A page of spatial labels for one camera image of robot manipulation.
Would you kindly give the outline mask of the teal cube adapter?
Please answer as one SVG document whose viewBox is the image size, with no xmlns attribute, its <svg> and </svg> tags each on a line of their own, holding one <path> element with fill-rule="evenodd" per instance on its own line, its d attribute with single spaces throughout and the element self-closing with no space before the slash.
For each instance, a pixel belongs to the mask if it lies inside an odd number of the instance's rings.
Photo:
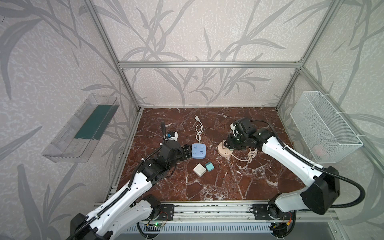
<svg viewBox="0 0 384 240">
<path fill-rule="evenodd" d="M 214 165 L 211 162 L 205 164 L 205 167 L 206 167 L 208 172 L 211 172 L 212 170 L 215 169 Z"/>
</svg>

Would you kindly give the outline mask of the white cube adapter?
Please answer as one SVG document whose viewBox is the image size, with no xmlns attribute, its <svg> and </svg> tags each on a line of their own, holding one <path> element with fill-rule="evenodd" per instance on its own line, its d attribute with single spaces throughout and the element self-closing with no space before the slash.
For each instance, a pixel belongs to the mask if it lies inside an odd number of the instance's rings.
<svg viewBox="0 0 384 240">
<path fill-rule="evenodd" d="M 197 164 L 193 171 L 201 178 L 206 173 L 207 169 L 203 165 Z"/>
</svg>

